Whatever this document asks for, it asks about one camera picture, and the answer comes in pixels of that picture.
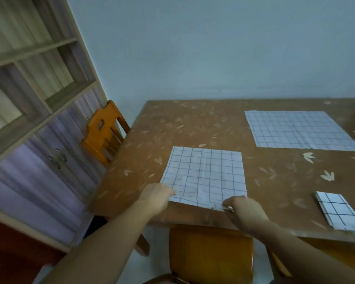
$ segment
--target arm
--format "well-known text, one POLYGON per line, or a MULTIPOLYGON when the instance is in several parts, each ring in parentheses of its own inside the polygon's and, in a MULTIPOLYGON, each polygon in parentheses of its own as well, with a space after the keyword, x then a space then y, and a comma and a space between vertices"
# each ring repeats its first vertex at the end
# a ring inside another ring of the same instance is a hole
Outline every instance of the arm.
POLYGON ((42 284, 117 282, 142 230, 167 208, 171 195, 175 191, 165 184, 147 185, 132 206, 68 253, 42 284))
POLYGON ((270 248, 300 283, 355 283, 355 270, 269 221, 255 200, 235 196, 223 205, 233 208, 225 211, 232 223, 270 248))

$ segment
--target chair seat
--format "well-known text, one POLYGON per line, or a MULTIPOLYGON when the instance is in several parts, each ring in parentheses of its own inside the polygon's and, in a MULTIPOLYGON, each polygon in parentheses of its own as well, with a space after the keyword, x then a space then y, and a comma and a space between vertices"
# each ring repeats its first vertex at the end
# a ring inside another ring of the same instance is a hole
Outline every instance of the chair seat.
POLYGON ((253 239, 241 232, 201 226, 170 229, 170 267, 197 284, 252 282, 253 239))
MULTIPOLYGON (((355 269, 355 246, 332 240, 323 240, 323 239, 311 239, 311 238, 302 238, 303 241, 312 245, 314 248, 321 250, 322 252, 330 255, 331 257, 345 263, 351 268, 355 269)), ((279 260, 279 258, 269 251, 278 272, 282 276, 291 277, 291 274, 284 266, 284 264, 279 260)))

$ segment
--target person's left hand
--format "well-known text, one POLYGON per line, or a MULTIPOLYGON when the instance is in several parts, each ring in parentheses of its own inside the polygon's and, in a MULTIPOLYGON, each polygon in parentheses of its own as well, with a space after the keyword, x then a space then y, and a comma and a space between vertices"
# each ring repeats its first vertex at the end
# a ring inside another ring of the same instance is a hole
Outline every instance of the person's left hand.
POLYGON ((144 204, 151 217, 154 217, 167 208, 171 195, 175 195, 171 187, 163 183, 152 183, 145 186, 137 201, 144 204))

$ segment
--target person's right arm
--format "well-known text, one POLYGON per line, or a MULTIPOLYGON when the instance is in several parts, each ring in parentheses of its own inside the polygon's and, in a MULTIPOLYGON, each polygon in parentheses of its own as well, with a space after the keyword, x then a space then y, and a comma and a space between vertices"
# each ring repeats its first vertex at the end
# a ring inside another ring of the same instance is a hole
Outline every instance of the person's right arm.
POLYGON ((258 202, 245 196, 224 200, 225 210, 232 223, 255 237, 276 254, 300 283, 355 283, 355 270, 293 236, 271 222, 258 202))

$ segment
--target person's left arm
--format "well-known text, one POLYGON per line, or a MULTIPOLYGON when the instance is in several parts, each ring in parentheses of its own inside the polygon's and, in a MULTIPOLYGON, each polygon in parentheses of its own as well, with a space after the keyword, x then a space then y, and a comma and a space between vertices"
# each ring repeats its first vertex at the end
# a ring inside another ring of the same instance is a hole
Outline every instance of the person's left arm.
POLYGON ((42 284, 115 283, 149 220, 175 195, 169 186, 149 184, 139 199, 68 253, 42 284))

